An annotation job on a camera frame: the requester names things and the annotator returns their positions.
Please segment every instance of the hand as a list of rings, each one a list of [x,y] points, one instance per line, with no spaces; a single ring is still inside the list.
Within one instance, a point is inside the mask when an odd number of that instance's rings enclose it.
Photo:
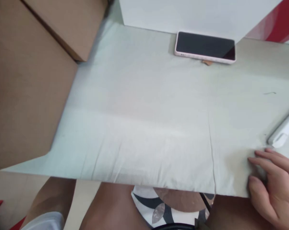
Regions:
[[[255,151],[248,160],[267,173],[267,187],[249,176],[251,202],[258,213],[278,230],[289,230],[289,159],[271,149]]]

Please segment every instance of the phone screen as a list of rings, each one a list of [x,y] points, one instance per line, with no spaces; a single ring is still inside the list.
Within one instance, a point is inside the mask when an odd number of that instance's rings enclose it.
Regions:
[[[179,32],[176,51],[235,60],[235,42],[231,39]]]

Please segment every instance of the smartphone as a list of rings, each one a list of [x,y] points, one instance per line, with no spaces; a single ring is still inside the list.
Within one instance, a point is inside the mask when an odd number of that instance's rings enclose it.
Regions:
[[[226,64],[236,61],[234,40],[182,31],[177,33],[174,54]]]

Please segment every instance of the white marker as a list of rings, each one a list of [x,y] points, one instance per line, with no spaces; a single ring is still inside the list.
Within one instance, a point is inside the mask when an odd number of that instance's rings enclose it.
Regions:
[[[268,139],[268,143],[274,148],[282,147],[289,137],[289,116],[282,122],[282,124],[274,131]]]

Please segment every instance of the cardboard box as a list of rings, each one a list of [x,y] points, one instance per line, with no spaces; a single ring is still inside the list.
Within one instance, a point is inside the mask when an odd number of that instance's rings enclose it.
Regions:
[[[23,1],[74,60],[88,60],[107,0]]]
[[[77,64],[15,0],[0,0],[0,169],[46,154]]]

